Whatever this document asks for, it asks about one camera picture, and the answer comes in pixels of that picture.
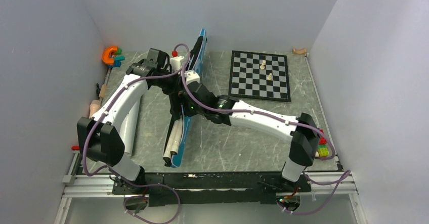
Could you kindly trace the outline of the blue racket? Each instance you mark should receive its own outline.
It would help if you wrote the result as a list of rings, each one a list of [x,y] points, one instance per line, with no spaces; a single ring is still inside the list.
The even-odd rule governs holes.
[[[163,158],[165,158],[165,159],[170,159],[171,158],[171,153],[170,152],[171,152],[171,148],[172,148],[172,146],[174,144],[174,138],[175,138],[175,135],[176,135],[176,131],[177,131],[177,122],[175,121],[173,123],[170,135],[167,138],[167,146],[166,146],[164,154],[163,154]]]
[[[183,119],[177,120],[173,125],[172,133],[170,136],[171,138],[170,154],[171,155],[177,155],[178,153],[179,145],[183,134],[183,127],[184,127]]]

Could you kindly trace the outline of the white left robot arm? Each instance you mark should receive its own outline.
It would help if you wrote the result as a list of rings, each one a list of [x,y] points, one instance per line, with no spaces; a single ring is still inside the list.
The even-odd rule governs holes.
[[[137,194],[144,190],[145,169],[125,153],[121,126],[132,107],[151,87],[173,93],[190,58],[189,54],[169,56],[166,52],[150,49],[146,58],[127,68],[121,84],[104,106],[91,117],[82,117],[78,121],[78,143],[85,175],[94,176],[107,168],[125,180],[125,187],[130,192]]]

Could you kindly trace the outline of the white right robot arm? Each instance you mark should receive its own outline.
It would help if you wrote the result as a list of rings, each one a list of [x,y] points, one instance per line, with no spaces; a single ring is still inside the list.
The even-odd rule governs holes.
[[[276,114],[228,95],[216,97],[198,82],[184,84],[183,88],[187,116],[198,114],[215,124],[248,127],[290,143],[289,155],[278,179],[281,189],[293,190],[304,170],[313,165],[323,133],[310,115]]]

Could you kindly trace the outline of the white shuttlecock tube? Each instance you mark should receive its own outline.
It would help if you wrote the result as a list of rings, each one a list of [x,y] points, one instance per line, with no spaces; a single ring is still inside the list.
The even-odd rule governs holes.
[[[133,153],[140,101],[141,99],[138,99],[131,107],[120,127],[119,134],[124,143],[124,153],[127,156],[131,156]]]

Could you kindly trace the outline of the blue racket bag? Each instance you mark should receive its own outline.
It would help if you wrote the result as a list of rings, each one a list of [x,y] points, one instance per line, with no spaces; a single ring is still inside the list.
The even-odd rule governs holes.
[[[185,68],[185,76],[190,78],[191,82],[200,81],[206,43],[206,30],[203,28],[194,48],[190,50],[189,63]],[[181,93],[185,91],[180,88],[182,78],[178,76],[176,80],[178,92],[169,96],[171,120],[163,154],[164,165],[172,168],[181,166],[187,135],[192,122],[191,117],[196,115],[196,112],[191,108],[191,103],[181,96]]]

